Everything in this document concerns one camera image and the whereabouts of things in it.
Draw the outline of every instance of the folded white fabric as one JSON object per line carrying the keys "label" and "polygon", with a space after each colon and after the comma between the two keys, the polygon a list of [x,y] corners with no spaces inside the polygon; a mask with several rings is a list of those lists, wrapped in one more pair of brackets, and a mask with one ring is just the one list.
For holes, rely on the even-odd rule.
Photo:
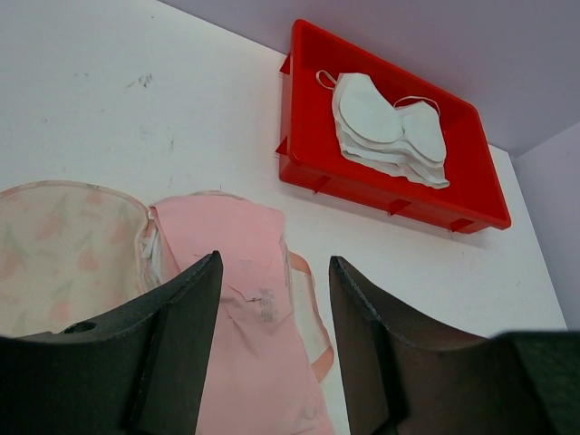
{"label": "folded white fabric", "polygon": [[[322,83],[321,73],[335,83],[333,88]],[[450,184],[443,168],[447,151],[439,114],[427,102],[395,108],[361,73],[340,74],[335,81],[320,71],[316,78],[333,89],[336,135],[345,158],[435,189]],[[409,99],[430,101],[411,96],[402,100]]]}

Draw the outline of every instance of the white tabletop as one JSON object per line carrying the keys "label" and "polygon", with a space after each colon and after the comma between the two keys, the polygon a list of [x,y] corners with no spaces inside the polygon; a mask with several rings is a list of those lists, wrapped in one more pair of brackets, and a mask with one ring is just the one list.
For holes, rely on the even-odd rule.
{"label": "white tabletop", "polygon": [[[475,334],[565,328],[504,151],[491,149],[512,228],[452,235],[281,183],[284,56],[169,6],[7,0],[0,54],[0,189],[74,179],[145,203],[223,189],[279,208],[289,247],[313,269],[331,334],[332,255]],[[337,364],[323,389],[336,433],[348,433]]]}

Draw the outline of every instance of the ear loop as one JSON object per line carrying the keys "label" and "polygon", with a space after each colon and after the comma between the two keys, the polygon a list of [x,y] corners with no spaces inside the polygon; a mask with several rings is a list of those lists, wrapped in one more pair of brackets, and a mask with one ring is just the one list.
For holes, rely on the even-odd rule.
{"label": "ear loop", "polygon": [[433,104],[435,104],[435,107],[437,108],[437,113],[439,114],[439,117],[441,117],[441,109],[440,109],[439,105],[437,104],[437,102],[435,100],[432,100],[431,98],[427,98],[427,97],[417,97],[415,95],[410,95],[408,97],[400,98],[392,105],[392,107],[397,107],[397,104],[399,104],[400,102],[404,102],[405,100],[424,100],[426,102],[432,102]]}
{"label": "ear loop", "polygon": [[[320,74],[324,74],[326,76],[326,78],[328,80],[330,80],[333,83],[333,87],[328,86],[326,84],[323,83],[322,79],[320,78]],[[323,87],[326,88],[330,91],[334,91],[334,88],[336,87],[336,79],[334,79],[334,77],[332,75],[330,75],[329,72],[327,72],[326,70],[320,70],[319,72],[316,73],[316,81]]]}

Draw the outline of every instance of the red container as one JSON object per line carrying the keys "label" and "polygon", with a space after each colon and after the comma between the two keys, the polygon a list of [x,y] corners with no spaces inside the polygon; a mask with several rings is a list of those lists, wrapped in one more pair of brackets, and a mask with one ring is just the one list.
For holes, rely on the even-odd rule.
{"label": "red container", "polygon": [[[447,147],[448,188],[428,188],[345,159],[334,129],[333,93],[316,72],[365,73],[389,102],[435,100]],[[469,103],[303,20],[294,24],[284,74],[280,179],[461,233],[511,225],[479,115]]]}

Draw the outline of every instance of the pink fabric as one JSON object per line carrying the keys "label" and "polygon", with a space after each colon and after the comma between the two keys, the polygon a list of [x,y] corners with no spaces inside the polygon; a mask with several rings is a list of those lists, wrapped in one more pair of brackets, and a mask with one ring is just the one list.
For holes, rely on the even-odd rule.
{"label": "pink fabric", "polygon": [[224,262],[197,434],[333,434],[295,325],[284,215],[226,196],[153,207],[179,271],[213,250]]}

